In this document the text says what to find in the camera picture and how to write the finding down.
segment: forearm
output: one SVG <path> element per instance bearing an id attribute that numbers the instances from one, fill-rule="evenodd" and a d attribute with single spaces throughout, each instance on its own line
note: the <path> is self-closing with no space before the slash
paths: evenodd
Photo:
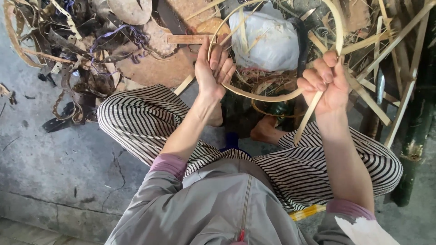
<path id="1" fill-rule="evenodd" d="M 371 177 L 354 146 L 345 110 L 317 116 L 317 124 L 334 197 L 374 212 Z"/>
<path id="2" fill-rule="evenodd" d="M 187 162 L 218 102 L 198 95 L 183 122 L 168 138 L 160 153 L 171 154 Z"/>

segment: pink sleeve cuff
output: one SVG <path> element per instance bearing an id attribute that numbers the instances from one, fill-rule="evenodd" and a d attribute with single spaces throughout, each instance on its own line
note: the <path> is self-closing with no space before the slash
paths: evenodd
<path id="1" fill-rule="evenodd" d="M 327 204 L 327 213 L 340 213 L 350 215 L 353 218 L 364 217 L 367 220 L 375 220 L 375 216 L 368 209 L 344 199 L 333 199 Z"/>
<path id="2" fill-rule="evenodd" d="M 175 155 L 160 154 L 151 165 L 150 171 L 165 171 L 182 181 L 187 163 Z"/>

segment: yellow striped cloth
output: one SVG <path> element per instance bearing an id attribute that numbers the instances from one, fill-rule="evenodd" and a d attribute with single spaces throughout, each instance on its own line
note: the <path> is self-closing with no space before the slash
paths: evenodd
<path id="1" fill-rule="evenodd" d="M 312 205 L 312 206 L 310 206 L 308 208 L 305 208 L 305 209 L 303 209 L 301 211 L 295 211 L 295 212 L 289 213 L 289 216 L 294 221 L 299 221 L 299 220 L 305 219 L 305 218 L 307 218 L 307 217 L 309 217 L 311 215 L 314 215 L 316 213 L 323 212 L 325 210 L 326 210 L 326 206 L 325 205 L 317 205 L 317 204 L 315 204 L 315 205 Z"/>

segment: white plastic bag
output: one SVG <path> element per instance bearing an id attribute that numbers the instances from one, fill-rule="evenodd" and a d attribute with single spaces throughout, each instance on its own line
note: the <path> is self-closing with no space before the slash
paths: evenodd
<path id="1" fill-rule="evenodd" d="M 244 12 L 247 17 L 251 12 Z M 239 25 L 239 14 L 230 17 L 230 28 Z M 298 65 L 300 49 L 294 26 L 283 19 L 281 13 L 273 8 L 271 2 L 265 4 L 260 12 L 255 12 L 245 21 L 245 34 L 248 49 L 242 44 L 241 28 L 232 36 L 232 49 L 236 64 L 245 68 L 257 68 L 266 71 L 294 70 Z"/>

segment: striped pants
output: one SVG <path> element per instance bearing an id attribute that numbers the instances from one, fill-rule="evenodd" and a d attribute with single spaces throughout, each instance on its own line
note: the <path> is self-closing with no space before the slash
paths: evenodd
<path id="1" fill-rule="evenodd" d="M 185 118 L 189 107 L 163 85 L 124 91 L 109 97 L 98 109 L 99 125 L 136 158 L 147 165 L 162 150 L 171 133 Z M 356 149 L 365 163 L 379 196 L 398 184 L 402 166 L 384 145 L 351 129 Z M 199 141 L 192 153 L 185 177 L 221 158 L 247 159 L 270 177 L 275 194 L 286 211 L 299 211 L 333 198 L 320 132 L 315 123 L 307 125 L 300 144 L 295 131 L 280 139 L 283 148 L 264 156 L 250 157 L 240 150 L 225 152 Z"/>

